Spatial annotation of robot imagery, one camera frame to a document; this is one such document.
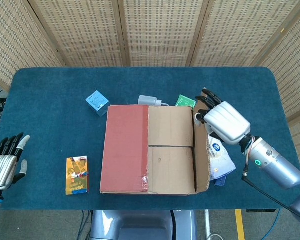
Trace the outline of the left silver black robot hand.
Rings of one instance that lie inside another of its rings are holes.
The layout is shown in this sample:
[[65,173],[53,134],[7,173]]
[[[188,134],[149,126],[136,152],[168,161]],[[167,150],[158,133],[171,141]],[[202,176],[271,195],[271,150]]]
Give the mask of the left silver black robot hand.
[[21,132],[0,142],[0,192],[27,175],[28,161],[21,156],[29,140],[30,136]]

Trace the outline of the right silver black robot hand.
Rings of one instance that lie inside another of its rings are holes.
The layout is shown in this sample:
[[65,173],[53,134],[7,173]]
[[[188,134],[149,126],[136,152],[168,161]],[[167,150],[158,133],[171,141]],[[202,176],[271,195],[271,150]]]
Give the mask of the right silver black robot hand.
[[253,139],[250,122],[231,104],[206,88],[202,90],[202,95],[196,96],[195,99],[207,107],[197,110],[194,119],[206,127],[209,136],[228,145],[244,147]]

